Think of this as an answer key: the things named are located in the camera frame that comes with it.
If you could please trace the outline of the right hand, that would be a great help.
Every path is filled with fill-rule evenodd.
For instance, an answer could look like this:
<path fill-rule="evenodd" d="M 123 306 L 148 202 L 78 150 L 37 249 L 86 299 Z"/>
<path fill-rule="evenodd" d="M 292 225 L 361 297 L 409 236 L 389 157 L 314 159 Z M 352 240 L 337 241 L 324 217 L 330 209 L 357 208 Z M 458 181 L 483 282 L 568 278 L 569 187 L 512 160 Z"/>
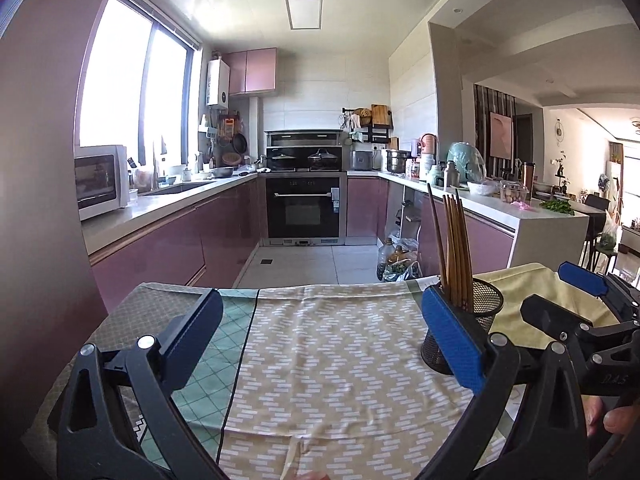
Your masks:
<path fill-rule="evenodd" d="M 593 436 L 599 427 L 603 428 L 610 434 L 620 434 L 626 436 L 634 428 L 639 418 L 639 404 L 623 406 L 622 408 L 614 408 L 611 411 L 605 411 L 603 400 L 598 396 L 584 396 L 582 398 L 582 406 L 584 407 L 587 436 Z"/>

